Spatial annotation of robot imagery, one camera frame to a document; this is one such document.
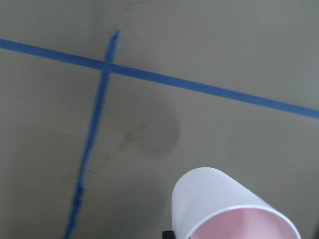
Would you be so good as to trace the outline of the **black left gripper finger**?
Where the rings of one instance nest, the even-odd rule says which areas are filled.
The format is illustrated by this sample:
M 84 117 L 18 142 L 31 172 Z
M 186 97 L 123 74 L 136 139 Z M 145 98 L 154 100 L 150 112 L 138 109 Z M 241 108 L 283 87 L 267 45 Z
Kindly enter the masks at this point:
M 162 239 L 175 239 L 174 231 L 163 231 Z

